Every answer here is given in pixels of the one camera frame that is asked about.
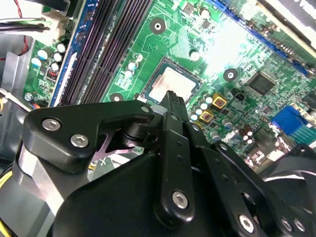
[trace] white connector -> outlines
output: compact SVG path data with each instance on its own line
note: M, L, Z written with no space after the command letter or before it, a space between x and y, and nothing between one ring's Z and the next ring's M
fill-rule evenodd
M45 18L47 24L45 26L50 28L50 30L44 31L42 33L34 32L32 37L39 42L50 46L54 41L58 40L66 33L66 25L68 23L68 17L63 16L58 11L50 11L43 13L42 18Z

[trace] electrolytic capacitor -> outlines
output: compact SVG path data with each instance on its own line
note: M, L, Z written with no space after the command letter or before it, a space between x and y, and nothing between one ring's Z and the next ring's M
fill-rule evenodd
M51 69L55 72L59 71L60 69L60 64L57 63L57 62L53 62L51 65L50 65Z
M248 140L249 137L243 128L239 129L238 132L244 141Z
M219 141L221 140L221 137L219 136L219 133L214 131L214 132L211 132L211 138L213 139L213 141Z
M213 98L212 98L212 96L210 94L203 95L203 99L209 105L212 104L212 102L213 102Z
M247 134L248 136L252 136L252 135L253 135L252 129L251 129L251 127L250 127L249 124L245 124L245 125L243 126L243 129L245 130L245 132L246 132L246 134Z
M196 112L197 116L200 116L203 113L203 110L201 110L199 106L195 106L194 111Z
M61 61L63 61L63 56L57 52L57 53L54 53L53 59L55 62L60 63Z
M195 114L195 112L190 114L191 121L196 121L198 119L198 116Z
M200 101L198 102L198 104L199 104L199 106L200 106L200 108L201 108L202 110L206 110L206 109L207 109L207 103L206 103L205 100L200 100Z
M40 68L45 61L41 60L39 57L32 58L31 63L34 67Z
M53 52L51 51L50 48L43 48L41 50L38 51L38 57L41 60L47 60L48 58L50 58L52 56Z
M69 40L65 40L57 44L56 49L60 53L66 53L67 45L69 44Z
M224 125L225 129L228 131L232 130L234 127L232 124L232 121L228 118L223 120L223 125Z

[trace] red wire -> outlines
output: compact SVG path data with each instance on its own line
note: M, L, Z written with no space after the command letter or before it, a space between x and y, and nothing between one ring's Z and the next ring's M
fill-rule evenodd
M18 0L14 0L14 3L15 3L16 6L18 7L18 14L19 14L19 17L20 17L20 18L23 18L22 11L21 11L20 4L19 4ZM21 54L19 54L19 56L25 54L25 53L29 50L29 47L28 47L28 39L26 38L26 36L23 37L23 42L24 42L24 48L23 48Z

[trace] black mechanical arm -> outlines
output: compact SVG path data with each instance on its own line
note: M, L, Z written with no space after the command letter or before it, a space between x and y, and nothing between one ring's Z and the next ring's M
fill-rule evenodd
M88 182L92 160L135 146L144 154ZM227 144L210 145L173 92L151 107L30 112L13 173L56 215L54 237L316 236L313 216L284 203Z

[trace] black ram slot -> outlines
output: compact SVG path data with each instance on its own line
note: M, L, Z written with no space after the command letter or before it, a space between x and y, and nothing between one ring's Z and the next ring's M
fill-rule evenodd
M63 105L74 104L78 94L81 92L82 85L85 82L88 69L92 60L101 47L102 36L110 27L113 15L120 3L120 0L102 0L95 13L92 26L86 40L77 64L69 78L68 85L62 98Z
M123 59L128 46L133 40L139 26L153 0L135 0L133 5L120 14L113 33L102 54L101 64L95 75L93 83L89 85L85 93L83 103L100 102L107 91L110 81L113 79L119 63Z

